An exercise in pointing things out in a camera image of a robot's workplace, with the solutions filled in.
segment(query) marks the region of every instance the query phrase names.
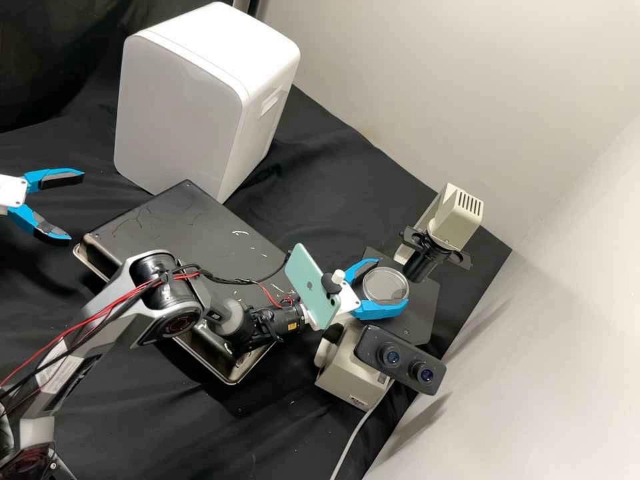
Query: metal tray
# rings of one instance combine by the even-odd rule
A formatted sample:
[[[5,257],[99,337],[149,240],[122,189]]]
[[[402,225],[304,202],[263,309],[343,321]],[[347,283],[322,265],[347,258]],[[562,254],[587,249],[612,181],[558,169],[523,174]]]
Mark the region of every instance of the metal tray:
[[[198,263],[222,278],[262,278],[284,259],[282,251],[190,180],[85,234],[73,253],[108,281],[126,258],[153,249],[166,249],[180,262]],[[206,284],[220,298],[234,297],[257,307],[266,304],[256,286]],[[276,299],[295,294],[283,271],[264,285]],[[203,323],[174,340],[228,385],[240,382],[271,348],[235,359]]]

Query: red wire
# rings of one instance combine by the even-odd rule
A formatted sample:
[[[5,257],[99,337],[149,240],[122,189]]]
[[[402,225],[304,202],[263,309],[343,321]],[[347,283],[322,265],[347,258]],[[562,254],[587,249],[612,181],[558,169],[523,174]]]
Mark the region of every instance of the red wire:
[[[276,307],[276,308],[282,308],[282,305],[280,305],[278,302],[276,302],[276,300],[271,296],[271,294],[269,293],[269,290],[267,290],[267,288],[260,282],[256,282],[256,284],[262,288],[262,291],[265,293],[265,295],[267,296],[267,298],[269,299],[269,301],[271,302],[271,304]]]
[[[174,275],[173,279],[174,280],[184,280],[184,279],[188,279],[188,278],[193,278],[199,275],[199,272],[195,272],[195,273],[190,273],[190,274],[179,274],[179,275]],[[108,317],[111,314],[111,310],[109,310],[104,316]],[[96,323],[93,328],[91,330],[89,330],[88,332],[86,332],[82,338],[80,338],[80,340],[78,340],[78,342],[82,342],[82,340],[84,340],[85,338],[87,338],[90,334],[92,334],[94,332],[94,330],[96,330],[96,328],[98,328],[100,325],[102,325],[102,322],[98,322]]]
[[[199,275],[199,272],[194,272],[194,273],[190,273],[190,274],[179,274],[179,275],[174,275],[173,278],[174,280],[183,280],[183,279],[187,279],[187,278],[192,278],[195,277],[196,275]],[[56,338],[54,338],[53,340],[51,340],[48,344],[46,344],[44,347],[42,347],[40,350],[38,350],[37,352],[35,352],[32,356],[30,356],[27,360],[25,360],[22,364],[20,364],[18,367],[16,367],[10,374],[8,374],[4,380],[2,380],[2,382],[0,382],[0,387],[3,387],[9,380],[10,378],[12,378],[12,376],[14,376],[16,373],[18,373],[20,370],[22,370],[24,367],[26,367],[28,364],[30,364],[33,360],[35,360],[36,358],[38,358],[38,356],[40,356],[40,354],[42,354],[42,352],[44,352],[46,349],[48,349],[50,346],[52,346],[54,343],[62,340],[64,337],[66,337],[68,334],[70,334],[71,332],[74,332],[76,330],[78,330],[79,328],[84,327],[86,324],[91,323],[94,320],[97,320],[98,318],[104,317],[105,315],[108,315],[112,308],[114,308],[116,305],[119,305],[120,303],[124,302],[124,300],[127,300],[128,298],[131,298],[132,296],[134,296],[136,293],[140,292],[140,290],[142,290],[142,288],[146,287],[150,282],[152,282],[154,279],[152,280],[147,280],[146,282],[138,285],[136,288],[134,288],[133,290],[130,290],[129,292],[125,293],[124,295],[122,295],[120,298],[114,300],[113,302],[111,302],[110,304],[108,304],[106,307],[104,307],[102,310],[100,310],[98,313],[95,313],[94,315],[90,316],[88,319],[86,320],[82,320],[82,322],[64,330],[64,332],[58,334],[58,336],[56,336]]]

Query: smartphone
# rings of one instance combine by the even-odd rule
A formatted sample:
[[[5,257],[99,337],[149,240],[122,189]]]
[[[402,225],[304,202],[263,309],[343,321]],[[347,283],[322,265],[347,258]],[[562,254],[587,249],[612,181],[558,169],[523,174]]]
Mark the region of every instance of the smartphone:
[[[323,272],[302,243],[294,246],[285,265],[285,275],[311,315],[308,323],[314,330],[327,328],[340,309],[340,296],[324,290]]]

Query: black cloth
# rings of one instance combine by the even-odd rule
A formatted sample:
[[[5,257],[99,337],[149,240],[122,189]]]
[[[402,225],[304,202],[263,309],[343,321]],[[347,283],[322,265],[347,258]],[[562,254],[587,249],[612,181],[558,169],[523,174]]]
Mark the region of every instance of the black cloth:
[[[149,194],[113,166],[117,55],[60,117],[0,135],[1,172],[85,171],[81,185],[28,203],[75,239]],[[306,244],[322,268],[370,245],[392,254],[435,192],[294,88],[267,158],[226,206],[282,249]],[[441,355],[510,250],[480,228],[474,268],[442,265],[427,349]],[[0,377],[78,320],[100,283],[71,254],[0,219]],[[206,375],[175,344],[115,349],[56,418],[57,448],[80,479],[326,479],[362,412],[313,385],[319,334],[277,345],[236,387]],[[365,424],[341,479],[361,478],[413,399],[394,385]]]

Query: white box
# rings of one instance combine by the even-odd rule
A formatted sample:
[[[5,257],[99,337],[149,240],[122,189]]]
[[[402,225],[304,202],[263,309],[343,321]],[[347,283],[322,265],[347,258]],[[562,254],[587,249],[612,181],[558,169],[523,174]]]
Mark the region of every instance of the white box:
[[[299,60],[294,42],[224,3],[130,36],[115,167],[153,194],[191,179],[223,202],[267,154]]]

